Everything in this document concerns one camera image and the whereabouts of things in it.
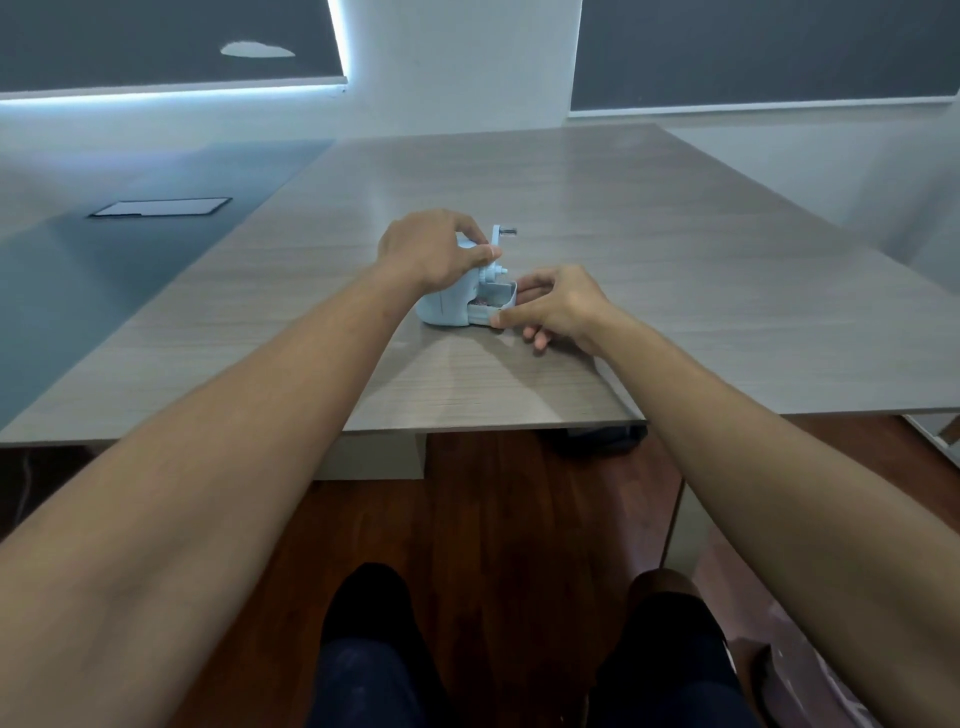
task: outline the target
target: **wooden floor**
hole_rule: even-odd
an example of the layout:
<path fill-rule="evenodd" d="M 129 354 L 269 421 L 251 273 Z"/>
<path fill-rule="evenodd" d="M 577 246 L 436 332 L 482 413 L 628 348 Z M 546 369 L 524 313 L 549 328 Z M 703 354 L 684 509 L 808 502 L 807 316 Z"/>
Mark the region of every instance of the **wooden floor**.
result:
<path fill-rule="evenodd" d="M 796 422 L 960 530 L 960 472 L 900 418 Z M 35 450 L 26 512 L 87 459 Z M 4 530 L 21 465 L 0 450 Z M 431 436 L 423 481 L 314 484 L 173 725 L 299 727 L 326 605 L 364 561 L 406 577 L 468 725 L 569 725 L 627 585 L 657 565 L 679 482 L 653 434 L 629 455 L 578 462 L 532 432 L 475 432 Z M 771 597 L 721 535 L 695 580 L 729 639 L 767 641 Z"/>

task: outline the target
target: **gray wooden table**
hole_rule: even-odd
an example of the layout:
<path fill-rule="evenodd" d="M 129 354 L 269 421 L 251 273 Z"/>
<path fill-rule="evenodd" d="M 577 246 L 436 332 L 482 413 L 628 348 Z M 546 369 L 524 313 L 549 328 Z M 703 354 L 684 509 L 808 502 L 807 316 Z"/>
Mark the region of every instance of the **gray wooden table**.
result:
<path fill-rule="evenodd" d="M 960 408 L 960 303 L 653 125 L 337 142 L 0 431 L 110 442 L 448 206 L 516 226 L 512 272 L 579 262 L 610 298 L 780 413 Z M 510 332 L 400 326 L 347 433 L 641 417 L 585 356 Z"/>

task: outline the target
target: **table leg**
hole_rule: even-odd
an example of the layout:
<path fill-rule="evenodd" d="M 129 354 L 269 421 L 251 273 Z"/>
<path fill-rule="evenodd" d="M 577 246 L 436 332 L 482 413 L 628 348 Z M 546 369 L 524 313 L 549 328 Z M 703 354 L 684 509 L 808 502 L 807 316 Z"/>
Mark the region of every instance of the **table leg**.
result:
<path fill-rule="evenodd" d="M 663 545 L 660 566 L 692 577 L 697 562 L 700 561 L 700 554 L 707 547 L 712 525 L 713 521 L 696 494 L 685 480 L 682 481 L 670 530 L 667 531 L 666 543 Z"/>
<path fill-rule="evenodd" d="M 421 480 L 426 434 L 372 432 L 341 435 L 326 452 L 314 480 Z"/>

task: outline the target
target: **forearm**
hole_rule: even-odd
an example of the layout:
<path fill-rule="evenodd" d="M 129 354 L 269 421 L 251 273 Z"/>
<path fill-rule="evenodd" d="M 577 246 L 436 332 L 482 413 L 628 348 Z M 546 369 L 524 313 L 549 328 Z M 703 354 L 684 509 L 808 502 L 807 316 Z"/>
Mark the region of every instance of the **forearm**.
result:
<path fill-rule="evenodd" d="M 954 720 L 960 538 L 622 312 L 596 342 L 724 534 L 881 719 Z"/>
<path fill-rule="evenodd" d="M 109 674 L 114 663 L 127 672 L 163 667 L 150 679 L 172 692 L 189 680 L 242 605 L 416 296 L 398 274 L 369 269 L 138 427 L 38 509 L 0 549 L 0 617 L 21 626 L 2 635 L 0 691 L 22 682 L 8 670 L 55 688 L 58 676 L 76 683 L 68 675 L 86 665 L 84 682 L 100 692 L 89 700 L 103 708 L 126 701 L 140 717 L 153 707 L 146 693 L 162 702 L 164 691 L 155 684 L 140 699 L 104 694 L 129 687 Z M 114 606 L 118 595 L 128 600 L 123 608 Z M 114 609 L 124 619 L 103 624 Z M 132 640 L 123 630 L 138 620 L 164 640 Z M 59 654 L 46 644 L 56 639 L 67 644 Z M 113 648 L 126 652 L 111 656 Z M 36 710 L 44 686 L 20 688 L 0 703 L 16 698 Z"/>

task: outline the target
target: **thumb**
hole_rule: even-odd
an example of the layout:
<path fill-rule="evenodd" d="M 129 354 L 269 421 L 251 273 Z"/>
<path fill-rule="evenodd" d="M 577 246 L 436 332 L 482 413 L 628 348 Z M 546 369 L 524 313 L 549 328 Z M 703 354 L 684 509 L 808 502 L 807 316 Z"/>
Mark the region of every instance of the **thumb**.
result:
<path fill-rule="evenodd" d="M 529 303 L 515 305 L 513 308 L 504 308 L 490 317 L 493 328 L 510 328 L 519 326 L 542 326 L 546 316 L 550 294 Z"/>
<path fill-rule="evenodd" d="M 474 245 L 472 248 L 458 248 L 460 263 L 464 273 L 471 268 L 482 268 L 497 260 L 503 251 L 496 245 Z"/>

